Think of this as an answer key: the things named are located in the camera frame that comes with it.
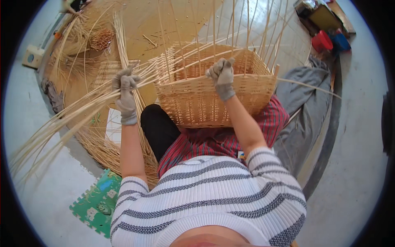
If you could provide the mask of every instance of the striped shirt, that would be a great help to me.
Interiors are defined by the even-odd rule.
[[[306,218],[300,185],[266,147],[254,149],[246,164],[198,156],[169,169],[152,191],[139,178],[124,178],[112,246],[168,247],[207,225],[230,228],[253,245],[289,246]]]

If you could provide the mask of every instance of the leg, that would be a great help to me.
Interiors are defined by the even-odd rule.
[[[75,10],[76,12],[78,12],[78,11],[80,11],[79,3],[80,3],[80,0],[75,0],[74,2],[72,2],[72,3],[70,4],[70,7],[72,7],[73,10]]]
[[[159,105],[147,106],[141,113],[141,128],[159,162],[181,132]]]

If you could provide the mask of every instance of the work glove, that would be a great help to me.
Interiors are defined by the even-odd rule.
[[[113,78],[112,91],[120,89],[121,97],[115,101],[121,112],[122,125],[134,125],[137,123],[136,103],[131,90],[137,87],[140,77],[132,75],[132,67],[119,71]]]
[[[235,62],[234,58],[226,60],[221,58],[213,66],[206,71],[206,76],[211,77],[214,83],[215,90],[222,101],[227,101],[233,95],[233,68],[232,65]]]

